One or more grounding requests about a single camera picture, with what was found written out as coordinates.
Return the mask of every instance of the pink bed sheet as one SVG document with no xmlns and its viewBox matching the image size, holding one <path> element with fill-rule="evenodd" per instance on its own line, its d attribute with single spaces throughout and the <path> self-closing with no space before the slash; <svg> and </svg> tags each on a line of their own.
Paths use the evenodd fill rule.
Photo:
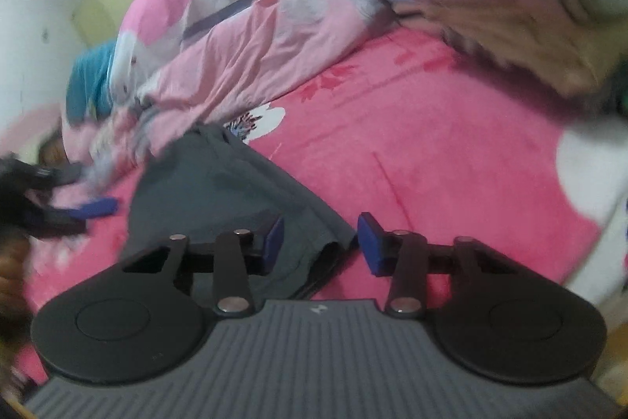
<svg viewBox="0 0 628 419">
<path fill-rule="evenodd" d="M 372 40 L 253 114 L 251 147 L 351 225 L 368 211 L 386 229 L 433 243 L 473 236 L 555 281 L 599 236 L 559 184 L 557 144 L 573 119 L 566 105 L 527 76 L 492 74 L 426 35 L 398 29 Z M 112 192 L 124 205 L 140 172 Z M 64 267 L 32 277 L 33 307 L 111 265 L 125 240 L 123 207 L 93 224 Z M 442 302 L 447 283 L 432 284 L 433 303 Z M 387 291 L 356 254 L 316 298 L 382 303 Z M 32 350 L 20 367 L 45 379 Z"/>
</svg>

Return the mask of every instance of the gray stripe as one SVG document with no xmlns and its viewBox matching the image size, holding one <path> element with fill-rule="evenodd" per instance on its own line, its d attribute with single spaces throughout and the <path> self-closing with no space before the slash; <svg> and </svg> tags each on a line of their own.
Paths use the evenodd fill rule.
<svg viewBox="0 0 628 419">
<path fill-rule="evenodd" d="M 253 0 L 237 0 L 234 3 L 231 3 L 229 6 L 224 7 L 222 10 L 217 11 L 216 13 L 212 13 L 205 18 L 202 18 L 198 22 L 195 22 L 191 26 L 189 26 L 183 32 L 183 41 L 193 38 L 199 33 L 206 34 L 210 31 L 211 28 L 217 26 L 223 20 L 227 20 L 230 16 L 234 16 L 237 13 L 240 13 L 250 5 L 253 4 Z"/>
</svg>

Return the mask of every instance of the dark gray cloth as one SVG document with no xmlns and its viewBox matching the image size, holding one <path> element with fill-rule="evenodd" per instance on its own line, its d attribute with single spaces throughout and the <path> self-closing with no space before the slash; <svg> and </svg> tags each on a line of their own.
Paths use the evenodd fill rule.
<svg viewBox="0 0 628 419">
<path fill-rule="evenodd" d="M 255 227 L 264 214 L 280 213 L 285 242 L 273 272 L 250 278 L 256 303 L 303 297 L 315 290 L 310 269 L 329 273 L 351 245 L 354 230 L 318 196 L 242 143 L 226 128 L 197 126 L 149 163 L 137 185 L 129 215 L 129 240 L 122 258 L 171 234 L 194 242 Z M 196 274 L 192 296 L 210 297 L 211 276 Z"/>
</svg>

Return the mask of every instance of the teal fabric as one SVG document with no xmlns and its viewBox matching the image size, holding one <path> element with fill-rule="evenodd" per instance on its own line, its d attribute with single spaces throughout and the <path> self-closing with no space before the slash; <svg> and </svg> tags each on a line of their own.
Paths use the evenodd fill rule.
<svg viewBox="0 0 628 419">
<path fill-rule="evenodd" d="M 115 39 L 89 49 L 74 62 L 65 97 L 70 125 L 86 120 L 99 122 L 111 114 L 109 74 L 114 52 Z"/>
</svg>

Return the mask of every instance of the pink and white blanket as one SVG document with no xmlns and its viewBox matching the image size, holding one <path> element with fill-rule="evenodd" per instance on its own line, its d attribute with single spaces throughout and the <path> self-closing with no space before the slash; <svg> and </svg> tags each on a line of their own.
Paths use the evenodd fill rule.
<svg viewBox="0 0 628 419">
<path fill-rule="evenodd" d="M 294 90 L 392 21 L 382 0 L 135 0 L 92 184 L 105 188 L 196 122 L 227 122 Z"/>
</svg>

